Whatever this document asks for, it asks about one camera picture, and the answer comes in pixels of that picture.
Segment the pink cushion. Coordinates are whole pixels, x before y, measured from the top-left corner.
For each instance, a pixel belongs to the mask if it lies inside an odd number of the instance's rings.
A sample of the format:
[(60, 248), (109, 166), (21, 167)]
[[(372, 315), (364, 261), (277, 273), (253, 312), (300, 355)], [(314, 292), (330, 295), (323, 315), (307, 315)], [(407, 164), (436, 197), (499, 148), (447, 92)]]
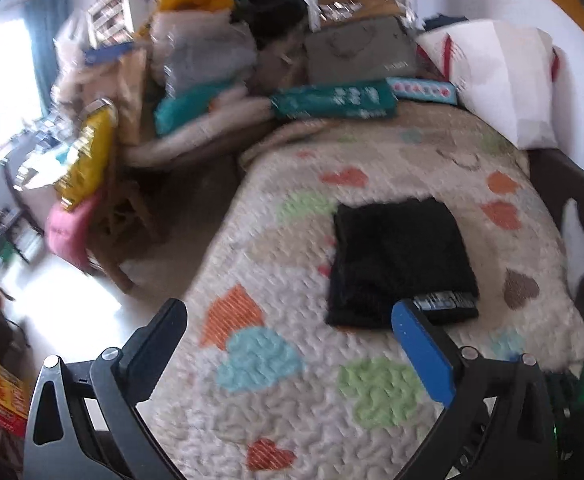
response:
[(90, 222), (102, 200), (103, 192), (98, 191), (71, 210), (67, 210), (58, 200), (45, 221), (46, 247), (52, 254), (83, 272), (90, 268), (86, 250)]

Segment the grey handbag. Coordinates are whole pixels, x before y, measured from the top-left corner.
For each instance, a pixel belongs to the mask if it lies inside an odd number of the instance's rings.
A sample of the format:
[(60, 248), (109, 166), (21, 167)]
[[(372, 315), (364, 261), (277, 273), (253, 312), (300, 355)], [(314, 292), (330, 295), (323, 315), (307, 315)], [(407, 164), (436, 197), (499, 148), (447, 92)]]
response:
[(305, 39), (311, 84), (414, 77), (415, 43), (396, 16), (379, 16), (312, 32)]

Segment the heart-patterned quilted bedspread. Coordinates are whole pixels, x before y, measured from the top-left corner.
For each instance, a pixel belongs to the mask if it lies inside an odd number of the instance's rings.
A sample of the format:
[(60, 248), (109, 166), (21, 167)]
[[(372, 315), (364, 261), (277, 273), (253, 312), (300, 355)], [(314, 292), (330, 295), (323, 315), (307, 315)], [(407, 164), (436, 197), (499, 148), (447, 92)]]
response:
[(147, 422), (189, 479), (389, 479), (441, 413), (392, 332), (444, 298), (488, 359), (584, 359), (558, 228), (528, 158), (474, 115), (403, 102), (297, 120), (246, 177), (185, 294)]

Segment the light blue shapes toy box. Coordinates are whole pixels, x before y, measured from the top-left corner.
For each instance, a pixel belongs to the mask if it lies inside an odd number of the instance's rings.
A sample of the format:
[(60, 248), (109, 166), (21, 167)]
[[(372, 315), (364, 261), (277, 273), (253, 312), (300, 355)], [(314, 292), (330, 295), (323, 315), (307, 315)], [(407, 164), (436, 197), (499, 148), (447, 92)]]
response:
[(449, 82), (405, 77), (388, 77), (386, 81), (399, 100), (458, 104), (457, 89)]

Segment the white pillow with red print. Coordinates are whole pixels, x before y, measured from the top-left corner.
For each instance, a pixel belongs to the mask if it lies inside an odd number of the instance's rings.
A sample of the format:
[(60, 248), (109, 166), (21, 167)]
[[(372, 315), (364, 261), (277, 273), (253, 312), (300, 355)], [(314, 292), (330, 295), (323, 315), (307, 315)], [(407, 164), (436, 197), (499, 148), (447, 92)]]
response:
[(462, 105), (519, 150), (556, 148), (554, 40), (541, 29), (472, 20), (417, 37)]

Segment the black pants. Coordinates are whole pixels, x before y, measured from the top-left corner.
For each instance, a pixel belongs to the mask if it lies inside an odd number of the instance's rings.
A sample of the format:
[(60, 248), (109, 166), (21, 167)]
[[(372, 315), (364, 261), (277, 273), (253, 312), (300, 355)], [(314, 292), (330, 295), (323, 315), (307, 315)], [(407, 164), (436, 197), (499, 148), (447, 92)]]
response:
[(389, 330), (398, 301), (409, 299), (430, 323), (478, 317), (478, 281), (447, 206), (426, 197), (399, 203), (339, 205), (327, 313), (334, 327)]

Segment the teal wipes package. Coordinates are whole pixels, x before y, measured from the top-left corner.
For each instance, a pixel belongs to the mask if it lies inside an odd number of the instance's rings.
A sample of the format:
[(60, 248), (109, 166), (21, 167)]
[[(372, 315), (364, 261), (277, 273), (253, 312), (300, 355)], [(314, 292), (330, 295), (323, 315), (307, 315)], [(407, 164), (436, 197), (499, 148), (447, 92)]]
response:
[(392, 118), (397, 99), (385, 79), (350, 84), (313, 84), (279, 91), (270, 98), (275, 116), (307, 118)]

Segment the white sock foot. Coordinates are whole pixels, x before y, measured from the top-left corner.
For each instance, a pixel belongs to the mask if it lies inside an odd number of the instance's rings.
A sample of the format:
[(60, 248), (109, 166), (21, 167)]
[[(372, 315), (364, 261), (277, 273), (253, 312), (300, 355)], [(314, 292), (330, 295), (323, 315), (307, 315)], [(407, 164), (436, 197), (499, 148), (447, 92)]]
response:
[(565, 281), (571, 299), (584, 294), (584, 226), (577, 200), (569, 198), (563, 206), (561, 236), (565, 252)]

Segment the folded beige blankets stack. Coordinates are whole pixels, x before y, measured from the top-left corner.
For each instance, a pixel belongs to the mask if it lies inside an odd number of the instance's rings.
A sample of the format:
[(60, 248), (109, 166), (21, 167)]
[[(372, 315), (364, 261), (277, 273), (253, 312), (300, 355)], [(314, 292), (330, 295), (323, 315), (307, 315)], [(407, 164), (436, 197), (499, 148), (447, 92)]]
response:
[(234, 0), (157, 0), (151, 72), (165, 92), (153, 113), (155, 136), (122, 151), (134, 169), (194, 166), (245, 150), (275, 126), (268, 99), (246, 81), (255, 40), (234, 23)]

